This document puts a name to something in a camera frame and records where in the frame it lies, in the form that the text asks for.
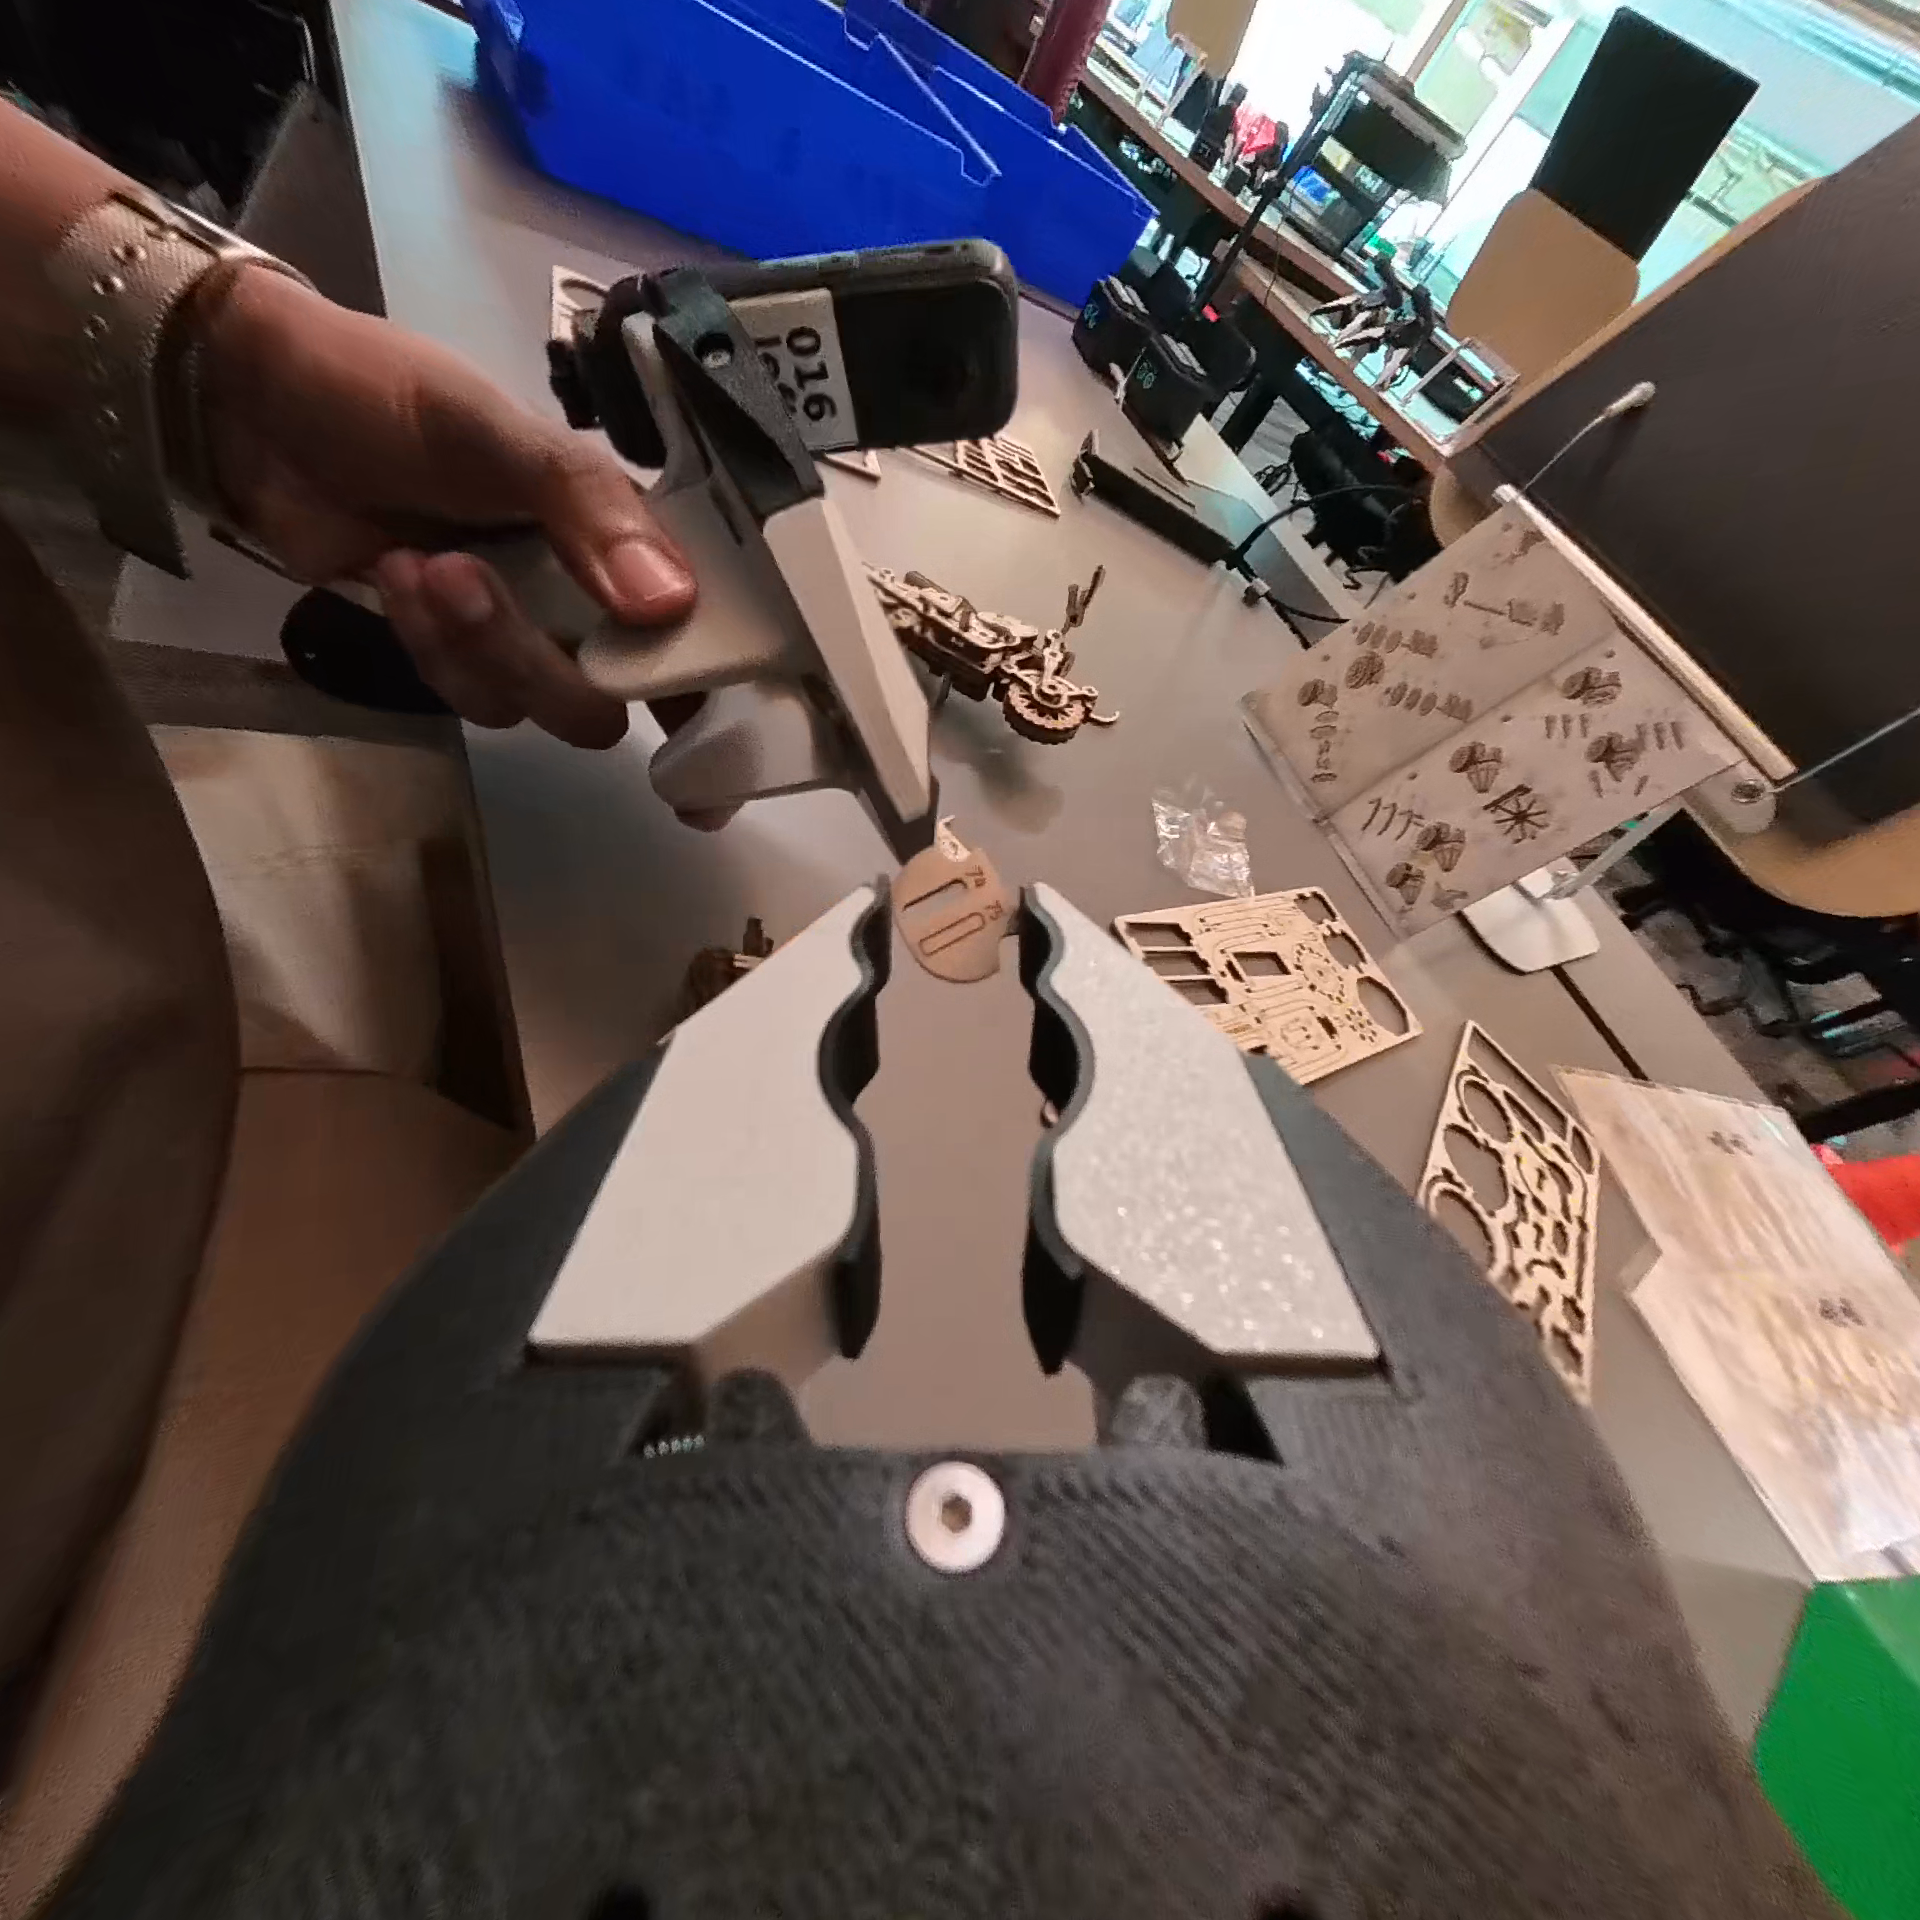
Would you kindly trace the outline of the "round wooden tab piece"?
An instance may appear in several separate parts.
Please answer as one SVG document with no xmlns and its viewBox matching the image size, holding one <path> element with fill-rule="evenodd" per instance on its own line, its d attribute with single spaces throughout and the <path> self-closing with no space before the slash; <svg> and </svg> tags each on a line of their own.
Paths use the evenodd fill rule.
<svg viewBox="0 0 1920 1920">
<path fill-rule="evenodd" d="M 986 851 L 939 817 L 933 843 L 896 876 L 896 932 L 908 955 L 944 983 L 975 984 L 1000 972 L 1002 942 L 1017 928 L 1019 894 Z"/>
</svg>

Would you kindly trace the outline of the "wooden trunk model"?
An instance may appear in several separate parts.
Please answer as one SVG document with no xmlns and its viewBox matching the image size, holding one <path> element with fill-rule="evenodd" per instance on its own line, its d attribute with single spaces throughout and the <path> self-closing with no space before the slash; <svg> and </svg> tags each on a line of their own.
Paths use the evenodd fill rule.
<svg viewBox="0 0 1920 1920">
<path fill-rule="evenodd" d="M 717 1000 L 741 979 L 751 975 L 777 951 L 777 942 L 760 916 L 751 916 L 741 936 L 728 944 L 709 944 L 692 953 L 681 979 L 676 1021 L 696 1017 Z"/>
</svg>

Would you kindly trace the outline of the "cluttered background table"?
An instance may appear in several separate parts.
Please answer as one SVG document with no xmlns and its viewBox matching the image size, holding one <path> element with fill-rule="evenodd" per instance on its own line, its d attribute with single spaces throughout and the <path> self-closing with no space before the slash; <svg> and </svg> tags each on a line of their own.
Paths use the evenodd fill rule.
<svg viewBox="0 0 1920 1920">
<path fill-rule="evenodd" d="M 1223 65 L 1186 5 L 1112 5 L 1069 119 L 1151 205 L 1143 240 L 1216 304 L 1250 281 L 1320 304 L 1402 273 L 1417 216 L 1463 182 L 1471 112 L 1440 103 L 1472 5 L 1231 5 Z"/>
</svg>

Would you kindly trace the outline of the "red item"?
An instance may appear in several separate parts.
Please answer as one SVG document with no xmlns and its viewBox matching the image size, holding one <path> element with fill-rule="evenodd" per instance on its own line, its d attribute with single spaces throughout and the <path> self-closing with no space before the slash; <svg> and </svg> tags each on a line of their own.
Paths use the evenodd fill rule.
<svg viewBox="0 0 1920 1920">
<path fill-rule="evenodd" d="M 1852 1160 L 1835 1148 L 1819 1143 L 1815 1153 L 1889 1247 L 1901 1249 L 1917 1240 L 1916 1152 Z"/>
</svg>

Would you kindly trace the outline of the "open instruction booklet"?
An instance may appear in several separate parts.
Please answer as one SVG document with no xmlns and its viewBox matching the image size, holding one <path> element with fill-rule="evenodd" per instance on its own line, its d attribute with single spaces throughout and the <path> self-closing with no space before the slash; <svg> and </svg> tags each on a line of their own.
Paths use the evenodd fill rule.
<svg viewBox="0 0 1920 1920">
<path fill-rule="evenodd" d="M 1396 942 L 1716 776 L 1792 768 L 1511 487 L 1241 715 Z"/>
</svg>

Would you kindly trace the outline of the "person's left hand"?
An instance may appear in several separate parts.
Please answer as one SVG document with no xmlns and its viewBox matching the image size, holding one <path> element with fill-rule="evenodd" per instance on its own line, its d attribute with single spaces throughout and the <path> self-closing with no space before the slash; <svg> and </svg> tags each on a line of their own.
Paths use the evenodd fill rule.
<svg viewBox="0 0 1920 1920">
<path fill-rule="evenodd" d="M 595 687 L 455 537 L 536 531 L 616 622 L 691 613 L 691 566 L 605 448 L 463 356 L 244 268 L 200 324 L 201 419 L 232 521 L 306 585 L 368 585 L 425 685 L 480 728 L 601 751 L 628 705 Z"/>
</svg>

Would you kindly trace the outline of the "small slotted wooden sheet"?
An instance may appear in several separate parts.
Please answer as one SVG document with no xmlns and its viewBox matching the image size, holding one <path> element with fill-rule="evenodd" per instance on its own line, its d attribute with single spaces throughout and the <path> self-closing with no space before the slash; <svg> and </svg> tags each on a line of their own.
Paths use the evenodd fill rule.
<svg viewBox="0 0 1920 1920">
<path fill-rule="evenodd" d="M 1151 910 L 1112 931 L 1218 1033 L 1306 1088 L 1425 1033 L 1321 887 Z"/>
</svg>

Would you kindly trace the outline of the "blue plastic bin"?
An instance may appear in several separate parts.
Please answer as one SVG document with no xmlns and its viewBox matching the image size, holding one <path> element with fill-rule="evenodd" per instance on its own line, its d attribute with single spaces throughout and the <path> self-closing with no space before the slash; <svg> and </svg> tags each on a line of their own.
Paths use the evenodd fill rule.
<svg viewBox="0 0 1920 1920">
<path fill-rule="evenodd" d="M 1152 222 L 1082 129 L 895 3 L 471 3 L 537 171 L 755 257 L 984 237 L 1080 307 Z"/>
</svg>

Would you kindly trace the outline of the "wooden-backed chair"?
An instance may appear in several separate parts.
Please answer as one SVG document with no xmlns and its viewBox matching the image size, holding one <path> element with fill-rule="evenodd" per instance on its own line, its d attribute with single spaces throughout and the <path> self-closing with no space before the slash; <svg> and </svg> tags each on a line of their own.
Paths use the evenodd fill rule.
<svg viewBox="0 0 1920 1920">
<path fill-rule="evenodd" d="M 1455 439 L 1567 363 L 1639 289 L 1639 262 L 1559 201 L 1536 185 L 1511 198 L 1447 302 L 1447 333 L 1503 377 Z"/>
</svg>

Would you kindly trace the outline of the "small clear plastic bag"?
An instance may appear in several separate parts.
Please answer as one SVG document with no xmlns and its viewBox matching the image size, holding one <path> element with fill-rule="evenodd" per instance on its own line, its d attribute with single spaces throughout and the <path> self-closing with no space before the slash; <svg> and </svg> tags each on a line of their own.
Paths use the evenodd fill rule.
<svg viewBox="0 0 1920 1920">
<path fill-rule="evenodd" d="M 1159 785 L 1152 798 L 1159 864 L 1185 887 L 1213 899 L 1250 899 L 1253 853 L 1244 813 L 1211 785 Z"/>
</svg>

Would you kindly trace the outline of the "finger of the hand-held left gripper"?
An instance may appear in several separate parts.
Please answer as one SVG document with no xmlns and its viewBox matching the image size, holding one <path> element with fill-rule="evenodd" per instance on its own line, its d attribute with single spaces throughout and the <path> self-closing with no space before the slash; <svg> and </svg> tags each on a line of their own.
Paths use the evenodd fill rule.
<svg viewBox="0 0 1920 1920">
<path fill-rule="evenodd" d="M 828 496 L 773 513 L 764 541 L 857 742 L 857 761 L 901 824 L 930 824 L 929 694 Z"/>
</svg>

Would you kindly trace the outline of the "black chair back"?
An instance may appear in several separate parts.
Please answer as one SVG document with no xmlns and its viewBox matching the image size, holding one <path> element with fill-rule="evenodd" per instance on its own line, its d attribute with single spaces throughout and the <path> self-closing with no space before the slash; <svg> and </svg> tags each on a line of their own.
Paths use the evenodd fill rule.
<svg viewBox="0 0 1920 1920">
<path fill-rule="evenodd" d="M 1644 261 L 1761 81 L 1650 16 L 1618 7 L 1529 190 Z"/>
</svg>

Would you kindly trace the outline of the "dark partition panel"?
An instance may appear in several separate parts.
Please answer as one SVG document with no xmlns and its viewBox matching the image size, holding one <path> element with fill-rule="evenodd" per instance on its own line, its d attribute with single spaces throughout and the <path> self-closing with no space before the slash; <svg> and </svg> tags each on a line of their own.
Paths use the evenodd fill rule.
<svg viewBox="0 0 1920 1920">
<path fill-rule="evenodd" d="M 1669 279 L 1458 446 L 1716 685 L 1797 823 L 1917 803 L 1917 125 Z"/>
</svg>

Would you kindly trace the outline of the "wooden motorcycle model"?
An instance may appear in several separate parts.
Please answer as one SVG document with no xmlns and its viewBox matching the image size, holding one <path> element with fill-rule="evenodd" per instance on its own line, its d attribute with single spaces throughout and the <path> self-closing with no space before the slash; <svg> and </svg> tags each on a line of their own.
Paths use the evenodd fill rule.
<svg viewBox="0 0 1920 1920">
<path fill-rule="evenodd" d="M 946 689 L 1000 705 L 1015 733 L 1066 744 L 1082 728 L 1117 724 L 1115 711 L 1097 705 L 1097 687 L 1073 676 L 1069 636 L 1083 627 L 1104 566 L 1068 589 L 1063 622 L 1053 628 L 977 608 L 920 572 L 866 564 L 866 574 L 903 649 Z"/>
</svg>

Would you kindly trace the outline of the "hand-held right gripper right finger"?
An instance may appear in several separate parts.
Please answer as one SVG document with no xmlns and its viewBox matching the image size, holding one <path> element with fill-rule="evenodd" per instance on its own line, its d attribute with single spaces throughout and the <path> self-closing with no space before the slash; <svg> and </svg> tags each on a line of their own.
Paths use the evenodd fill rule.
<svg viewBox="0 0 1920 1920">
<path fill-rule="evenodd" d="M 1028 1168 L 1021 1315 L 1045 1376 L 1115 1401 L 1138 1376 L 1195 1388 L 1368 1377 L 1381 1339 L 1239 1052 L 1053 885 L 1021 888 Z"/>
</svg>

